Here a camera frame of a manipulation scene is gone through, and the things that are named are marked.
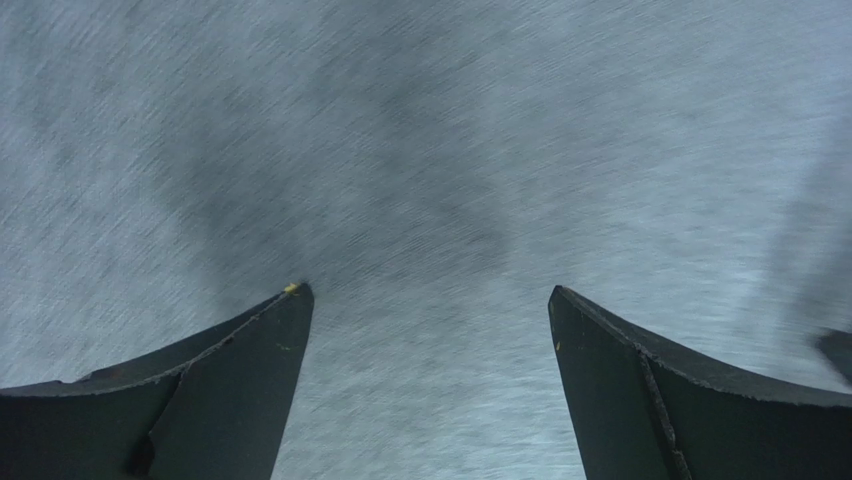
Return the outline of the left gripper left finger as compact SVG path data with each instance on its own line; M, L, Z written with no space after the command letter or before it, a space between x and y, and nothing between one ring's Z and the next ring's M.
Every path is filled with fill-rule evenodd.
M305 283L74 382L1 392L5 479L267 479L311 328Z

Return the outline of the grey felt napkin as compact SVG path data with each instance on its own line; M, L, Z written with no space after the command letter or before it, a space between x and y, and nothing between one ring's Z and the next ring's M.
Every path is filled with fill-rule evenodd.
M279 479L579 479L555 285L816 388L847 1L5 1L1 382L316 295Z

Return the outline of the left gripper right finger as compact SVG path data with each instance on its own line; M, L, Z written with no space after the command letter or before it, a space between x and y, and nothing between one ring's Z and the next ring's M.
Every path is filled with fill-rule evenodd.
M716 360L562 286L548 311L587 478L850 478L849 394Z

